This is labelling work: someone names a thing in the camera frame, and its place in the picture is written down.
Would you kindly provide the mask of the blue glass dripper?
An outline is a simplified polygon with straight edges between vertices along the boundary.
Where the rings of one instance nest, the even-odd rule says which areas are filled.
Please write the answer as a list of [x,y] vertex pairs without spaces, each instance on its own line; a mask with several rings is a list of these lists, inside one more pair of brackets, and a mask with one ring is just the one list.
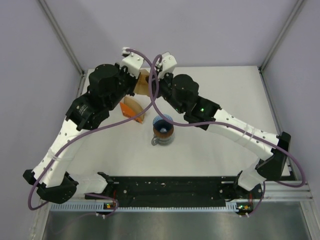
[[168,122],[168,121],[166,121],[160,115],[157,115],[153,119],[152,125],[157,131],[161,131],[162,129],[165,129],[166,131],[169,131],[169,130],[171,130],[173,128],[173,124]]

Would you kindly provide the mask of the brown paper coffee filter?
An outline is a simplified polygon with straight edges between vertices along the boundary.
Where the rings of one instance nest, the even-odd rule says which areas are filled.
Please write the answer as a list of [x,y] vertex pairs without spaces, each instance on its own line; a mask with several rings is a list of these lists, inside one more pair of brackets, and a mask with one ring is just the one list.
[[149,94],[149,72],[146,69],[140,70],[138,81],[134,88],[134,93],[137,95],[150,96]]

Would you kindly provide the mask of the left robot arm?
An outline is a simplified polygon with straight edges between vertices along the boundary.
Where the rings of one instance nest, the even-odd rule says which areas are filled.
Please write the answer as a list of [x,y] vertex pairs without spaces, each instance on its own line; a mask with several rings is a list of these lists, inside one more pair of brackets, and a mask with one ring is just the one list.
[[106,199],[113,194],[105,173],[71,175],[67,169],[86,134],[96,130],[126,95],[134,95],[139,75],[139,67],[128,63],[101,64],[88,75],[86,93],[72,102],[47,154],[34,169],[23,173],[42,200],[63,204],[74,196],[98,194]]

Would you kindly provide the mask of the orange coffee filter box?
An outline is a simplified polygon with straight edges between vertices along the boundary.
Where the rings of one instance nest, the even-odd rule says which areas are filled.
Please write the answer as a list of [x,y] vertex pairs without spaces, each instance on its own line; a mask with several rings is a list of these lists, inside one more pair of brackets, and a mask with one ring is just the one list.
[[122,115],[127,118],[134,117],[144,110],[133,97],[129,96],[125,96],[119,104]]

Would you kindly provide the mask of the brown wooden dripper base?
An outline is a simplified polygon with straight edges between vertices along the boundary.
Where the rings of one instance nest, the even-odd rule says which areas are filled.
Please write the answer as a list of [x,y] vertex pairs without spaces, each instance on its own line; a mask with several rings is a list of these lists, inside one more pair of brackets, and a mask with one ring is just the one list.
[[174,133],[174,126],[167,122],[160,122],[153,126],[153,133],[159,139],[167,139]]

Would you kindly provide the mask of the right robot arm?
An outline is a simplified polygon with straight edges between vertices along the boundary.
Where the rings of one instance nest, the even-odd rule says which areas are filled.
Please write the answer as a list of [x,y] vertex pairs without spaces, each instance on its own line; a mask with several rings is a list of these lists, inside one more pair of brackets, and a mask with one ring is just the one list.
[[183,115],[186,127],[198,127],[223,136],[254,153],[258,160],[240,171],[233,192],[245,198],[264,181],[279,182],[287,161],[291,135],[268,133],[245,123],[219,104],[199,95],[199,84],[187,74],[166,73],[160,80],[148,79],[153,98],[162,97]]

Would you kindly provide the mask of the glass coffee carafe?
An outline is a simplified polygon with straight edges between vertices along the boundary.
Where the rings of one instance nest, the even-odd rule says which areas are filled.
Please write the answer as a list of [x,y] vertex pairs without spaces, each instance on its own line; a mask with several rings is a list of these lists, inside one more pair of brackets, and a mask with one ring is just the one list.
[[154,135],[151,140],[151,145],[152,146],[156,146],[156,145],[167,146],[167,145],[170,145],[174,141],[174,139],[175,139],[174,135],[171,135],[171,136],[165,137],[165,138],[160,138],[160,137]]

